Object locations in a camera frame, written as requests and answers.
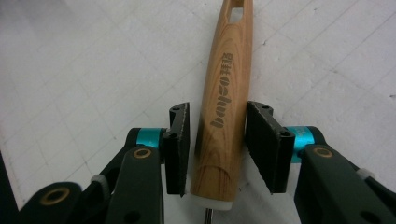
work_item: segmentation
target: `wood grain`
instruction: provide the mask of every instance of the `wood grain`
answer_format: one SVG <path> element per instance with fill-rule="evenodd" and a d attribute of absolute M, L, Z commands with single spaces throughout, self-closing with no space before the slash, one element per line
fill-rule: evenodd
<path fill-rule="evenodd" d="M 234 7 L 240 21 L 229 23 Z M 191 193 L 231 202 L 236 193 L 250 80 L 252 0 L 224 0 L 212 43 L 194 153 Z"/>

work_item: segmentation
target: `white surface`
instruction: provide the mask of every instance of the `white surface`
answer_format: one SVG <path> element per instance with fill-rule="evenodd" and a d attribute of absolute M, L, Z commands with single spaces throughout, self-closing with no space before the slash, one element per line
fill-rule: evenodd
<path fill-rule="evenodd" d="M 133 127 L 168 127 L 191 102 L 194 145 L 221 0 L 0 1 L 0 148 L 22 206 L 54 181 L 89 184 Z M 254 2 L 250 100 L 328 143 L 396 190 L 396 1 Z M 233 209 L 214 223 L 298 223 L 247 154 Z M 189 195 L 166 223 L 202 223 Z"/>
<path fill-rule="evenodd" d="M 190 197 L 193 202 L 204 208 L 228 211 L 233 207 L 233 202 L 224 202 L 219 200 L 207 199 L 193 194 Z"/>

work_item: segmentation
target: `wooden handle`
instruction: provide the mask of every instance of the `wooden handle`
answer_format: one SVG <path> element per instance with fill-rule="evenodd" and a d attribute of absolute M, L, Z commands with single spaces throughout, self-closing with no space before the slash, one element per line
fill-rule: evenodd
<path fill-rule="evenodd" d="M 242 19 L 229 23 L 232 9 Z M 251 0 L 224 0 L 210 52 L 191 194 L 232 202 L 243 148 L 252 52 Z"/>

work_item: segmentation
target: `metal shaft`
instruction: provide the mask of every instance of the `metal shaft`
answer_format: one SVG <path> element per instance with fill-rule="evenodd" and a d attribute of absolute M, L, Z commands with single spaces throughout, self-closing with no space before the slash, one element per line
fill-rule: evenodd
<path fill-rule="evenodd" d="M 206 208 L 205 211 L 205 223 L 204 224 L 211 224 L 213 217 L 213 209 Z"/>

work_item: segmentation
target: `handle hole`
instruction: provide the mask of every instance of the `handle hole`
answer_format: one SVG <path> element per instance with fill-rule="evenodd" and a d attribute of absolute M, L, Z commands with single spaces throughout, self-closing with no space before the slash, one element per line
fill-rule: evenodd
<path fill-rule="evenodd" d="M 148 148 L 140 148 L 134 152 L 134 157 L 137 159 L 145 159 L 151 155 L 151 150 Z"/>
<path fill-rule="evenodd" d="M 284 136 L 284 137 L 290 137 L 290 136 L 291 136 L 291 133 L 286 132 L 286 131 L 283 131 L 283 132 L 280 132 L 280 135 L 282 135 L 282 136 Z"/>
<path fill-rule="evenodd" d="M 70 193 L 70 189 L 61 187 L 57 189 L 53 189 L 49 192 L 47 192 L 40 200 L 40 203 L 46 206 L 49 205 L 55 205 L 57 203 L 60 203 L 63 201 L 65 198 Z"/>
<path fill-rule="evenodd" d="M 242 7 L 233 7 L 231 10 L 230 19 L 228 23 L 238 23 L 244 17 L 244 9 Z"/>

